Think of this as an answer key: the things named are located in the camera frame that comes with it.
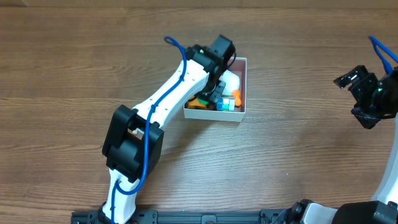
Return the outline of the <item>green round plastic wheel toy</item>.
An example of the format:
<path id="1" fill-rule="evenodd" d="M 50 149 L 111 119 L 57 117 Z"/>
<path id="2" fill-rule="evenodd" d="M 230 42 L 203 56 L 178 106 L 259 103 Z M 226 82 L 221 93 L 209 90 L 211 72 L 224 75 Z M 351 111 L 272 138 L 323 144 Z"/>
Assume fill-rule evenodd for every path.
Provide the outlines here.
<path id="1" fill-rule="evenodd" d="M 207 101 L 205 101 L 205 100 L 201 100 L 201 99 L 199 99 L 198 101 L 199 101 L 201 104 L 205 105 L 205 106 L 208 104 L 208 102 L 207 102 Z"/>

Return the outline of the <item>white yellow duck toy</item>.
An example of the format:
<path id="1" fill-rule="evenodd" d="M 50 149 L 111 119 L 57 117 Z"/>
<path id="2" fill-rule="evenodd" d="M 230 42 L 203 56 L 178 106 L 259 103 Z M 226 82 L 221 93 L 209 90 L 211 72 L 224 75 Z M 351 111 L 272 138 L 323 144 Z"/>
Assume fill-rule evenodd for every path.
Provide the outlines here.
<path id="1" fill-rule="evenodd" d="M 235 107 L 240 107 L 242 104 L 240 78 L 235 73 L 227 70 L 222 74 L 222 76 L 220 76 L 219 81 L 225 82 L 225 88 L 222 92 L 222 95 L 232 96 L 235 99 Z"/>

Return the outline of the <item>colourful puzzle cube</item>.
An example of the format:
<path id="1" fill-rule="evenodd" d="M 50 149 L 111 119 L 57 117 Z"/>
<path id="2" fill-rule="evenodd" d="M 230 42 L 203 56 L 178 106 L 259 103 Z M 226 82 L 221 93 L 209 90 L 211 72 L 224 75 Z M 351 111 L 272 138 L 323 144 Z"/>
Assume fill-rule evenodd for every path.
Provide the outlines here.
<path id="1" fill-rule="evenodd" d="M 216 104 L 217 111 L 234 111 L 235 110 L 235 98 L 232 96 L 220 97 Z"/>

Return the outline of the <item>orange dinosaur toy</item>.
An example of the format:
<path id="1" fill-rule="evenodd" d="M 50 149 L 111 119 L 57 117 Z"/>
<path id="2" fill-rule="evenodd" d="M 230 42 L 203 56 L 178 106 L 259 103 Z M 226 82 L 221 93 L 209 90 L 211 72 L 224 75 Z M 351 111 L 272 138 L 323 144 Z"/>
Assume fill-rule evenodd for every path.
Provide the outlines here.
<path id="1" fill-rule="evenodd" d="M 201 104 L 198 100 L 199 100 L 199 98 L 195 98 L 195 97 L 192 99 L 189 99 L 187 108 L 195 109 L 195 110 L 209 110 L 207 105 L 205 106 L 205 105 Z"/>

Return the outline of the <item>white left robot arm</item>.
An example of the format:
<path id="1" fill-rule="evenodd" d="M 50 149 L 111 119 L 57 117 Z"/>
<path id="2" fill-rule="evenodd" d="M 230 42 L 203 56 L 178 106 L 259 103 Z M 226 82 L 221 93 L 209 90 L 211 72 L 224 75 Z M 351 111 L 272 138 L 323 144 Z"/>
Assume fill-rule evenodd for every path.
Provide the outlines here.
<path id="1" fill-rule="evenodd" d="M 127 223 L 136 211 L 136 196 L 159 161 L 164 130 L 192 97 L 217 104 L 226 83 L 220 79 L 236 58 L 232 40 L 219 35 L 209 46 L 183 47 L 170 36 L 182 61 L 174 74 L 148 99 L 133 108 L 119 106 L 111 118 L 102 154 L 110 174 L 102 223 Z"/>

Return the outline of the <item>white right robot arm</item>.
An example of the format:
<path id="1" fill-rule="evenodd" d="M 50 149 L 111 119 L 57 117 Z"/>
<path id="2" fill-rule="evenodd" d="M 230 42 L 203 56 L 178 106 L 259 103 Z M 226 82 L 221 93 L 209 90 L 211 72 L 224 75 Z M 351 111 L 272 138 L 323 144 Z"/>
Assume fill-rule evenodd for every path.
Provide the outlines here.
<path id="1" fill-rule="evenodd" d="M 282 223 L 397 223 L 397 68 L 388 68 L 378 78 L 364 65 L 354 67 L 334 83 L 347 88 L 354 98 L 351 114 L 364 129 L 393 121 L 392 145 L 387 164 L 371 197 L 332 208 L 312 200 L 296 202 L 281 215 Z"/>

